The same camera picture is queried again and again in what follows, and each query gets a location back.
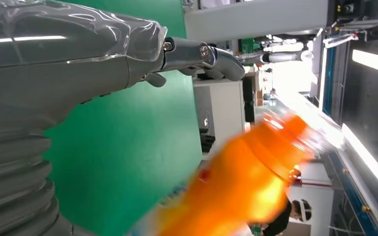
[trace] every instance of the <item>robotic hand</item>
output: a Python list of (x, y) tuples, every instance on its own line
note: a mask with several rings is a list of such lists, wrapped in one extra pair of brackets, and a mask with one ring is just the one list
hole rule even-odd
[(74, 106), (158, 72), (240, 80), (242, 65), (157, 22), (52, 0), (0, 0), (0, 235), (89, 236), (59, 213), (43, 136)]

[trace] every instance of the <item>metal frame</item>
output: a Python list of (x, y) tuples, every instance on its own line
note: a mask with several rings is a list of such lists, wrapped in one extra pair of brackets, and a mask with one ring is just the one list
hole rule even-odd
[[(361, 228), (366, 235), (378, 235), (378, 203), (376, 198), (343, 150), (337, 150), (337, 152), (330, 154), (330, 160), (345, 187), (346, 196), (357, 215)], [(362, 209), (362, 206), (368, 206), (370, 211), (362, 212), (360, 210), (357, 212), (359, 208)], [(368, 219), (373, 223), (372, 225), (368, 224)]]

